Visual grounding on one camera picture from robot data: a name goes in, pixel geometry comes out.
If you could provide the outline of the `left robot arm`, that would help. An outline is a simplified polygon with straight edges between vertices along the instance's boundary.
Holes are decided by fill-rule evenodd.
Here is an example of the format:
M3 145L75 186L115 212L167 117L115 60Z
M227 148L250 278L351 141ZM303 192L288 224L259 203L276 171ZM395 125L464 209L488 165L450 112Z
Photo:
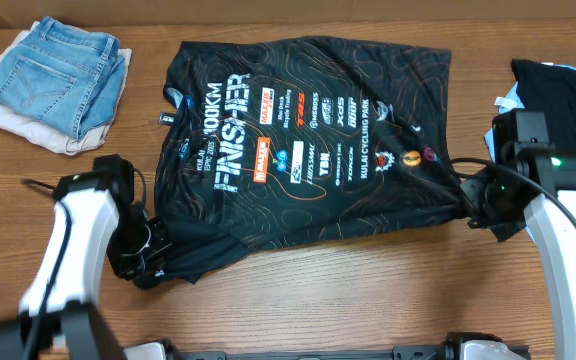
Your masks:
M153 239L134 211L133 165L119 155L97 157L86 173L51 189L54 226L42 263L19 305L0 320L0 359L36 359L56 345L72 359L175 359L167 340L123 347L98 309L104 259L119 270L143 261Z

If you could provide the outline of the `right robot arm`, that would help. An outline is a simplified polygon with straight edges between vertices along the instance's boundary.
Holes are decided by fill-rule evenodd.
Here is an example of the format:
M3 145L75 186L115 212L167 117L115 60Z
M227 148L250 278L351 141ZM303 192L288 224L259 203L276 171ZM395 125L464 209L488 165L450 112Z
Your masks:
M522 109L496 116L486 141L492 158L461 177L469 225L500 242L528 233L547 284L555 356L576 359L576 150L554 144L544 114Z

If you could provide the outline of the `black printed cycling jersey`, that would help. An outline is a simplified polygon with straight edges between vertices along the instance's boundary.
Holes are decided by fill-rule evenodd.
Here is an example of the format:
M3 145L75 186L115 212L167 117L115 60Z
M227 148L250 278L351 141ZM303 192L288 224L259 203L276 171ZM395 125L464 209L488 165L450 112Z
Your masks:
M451 54L328 36L183 42L156 171L169 244L141 289L250 254L465 215L447 151Z

